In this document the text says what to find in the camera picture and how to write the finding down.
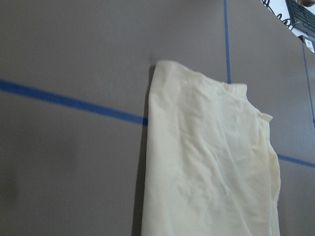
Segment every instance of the gray panel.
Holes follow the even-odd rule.
[[[231,77],[273,116],[279,154],[315,163],[315,135],[301,41],[259,1],[228,1]]]
[[[282,236],[315,235],[315,169],[281,160],[279,163],[280,233]]]
[[[136,115],[157,59],[226,80],[219,0],[4,0],[0,15],[5,80]]]
[[[142,126],[3,92],[0,101],[0,235],[131,235]]]
[[[305,52],[305,60],[307,65],[307,71],[309,76],[309,85],[310,85],[310,95],[313,103],[313,109],[315,109],[315,54],[303,44],[304,52]]]

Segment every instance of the cream cloth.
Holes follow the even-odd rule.
[[[156,64],[142,236],[279,236],[280,170],[270,115],[247,86]]]

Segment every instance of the black keyboard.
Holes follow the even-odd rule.
[[[315,37],[315,15],[296,3],[295,0],[286,0],[286,5],[292,25],[309,36]]]

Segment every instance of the white towel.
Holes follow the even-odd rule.
[[[142,236],[279,236],[280,170],[270,115],[247,86],[156,64]]]

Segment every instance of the black cable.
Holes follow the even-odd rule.
[[[259,1],[262,2],[262,4],[263,4],[265,7],[267,7],[274,15],[276,15],[276,14],[274,13],[274,11],[272,10],[272,8],[269,6],[270,0],[259,0]],[[293,25],[293,24],[292,24],[292,20],[291,20],[290,18],[287,18],[287,19],[282,20],[282,19],[281,19],[282,16],[283,16],[283,15],[282,15],[281,13],[279,13],[276,17],[277,17],[279,20],[281,20],[282,23],[284,23],[286,27],[290,28],[290,26],[292,26],[292,28],[291,28],[291,31],[292,31],[293,28],[296,26],[297,22]]]

